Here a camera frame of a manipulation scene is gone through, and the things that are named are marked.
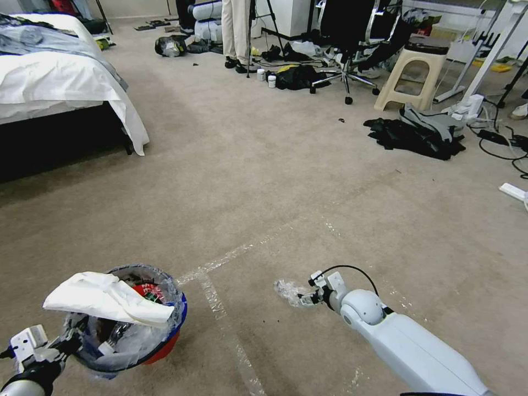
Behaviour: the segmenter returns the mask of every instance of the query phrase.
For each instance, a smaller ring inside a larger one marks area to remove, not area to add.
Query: person
[[[238,73],[247,73],[248,29],[250,0],[222,0],[222,42],[225,67]],[[256,73],[257,67],[249,65],[249,72]]]
[[[523,99],[528,99],[528,90],[521,96]],[[510,118],[515,120],[522,120],[528,117],[528,102],[517,106],[511,113]]]
[[[191,35],[194,33],[194,24],[196,20],[189,13],[189,6],[194,4],[195,0],[176,0],[176,11],[180,20],[180,31]]]

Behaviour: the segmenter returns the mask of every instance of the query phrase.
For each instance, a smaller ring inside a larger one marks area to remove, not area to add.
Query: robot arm
[[[2,387],[0,396],[50,396],[66,359],[82,346],[79,334],[77,328],[70,329],[49,343],[38,324],[15,335],[1,357],[15,358],[19,374]]]
[[[387,307],[367,290],[347,290],[339,274],[321,271],[309,281],[316,290],[299,295],[301,303],[326,302],[347,326],[358,331],[376,354],[415,392],[491,396],[471,364],[410,317]]]

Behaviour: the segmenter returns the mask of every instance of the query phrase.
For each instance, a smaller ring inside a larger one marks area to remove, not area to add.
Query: white tissue
[[[42,307],[159,328],[167,325],[174,310],[146,300],[118,277],[98,272],[73,275],[50,293]]]

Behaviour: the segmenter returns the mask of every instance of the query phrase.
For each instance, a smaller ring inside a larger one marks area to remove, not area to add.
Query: beige pants
[[[248,63],[250,0],[222,0],[222,44],[224,55]]]

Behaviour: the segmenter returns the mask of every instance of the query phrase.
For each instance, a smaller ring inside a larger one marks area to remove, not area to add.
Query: black shoe
[[[247,64],[241,64],[241,62],[239,60],[236,62],[236,71],[237,71],[237,73],[246,74],[248,72],[247,67],[248,67]],[[257,69],[258,69],[258,67],[255,66],[254,64],[252,64],[252,63],[249,64],[249,72],[250,73],[256,73]]]
[[[237,65],[237,61],[235,59],[231,59],[229,57],[225,57],[225,68],[226,69],[233,69]]]

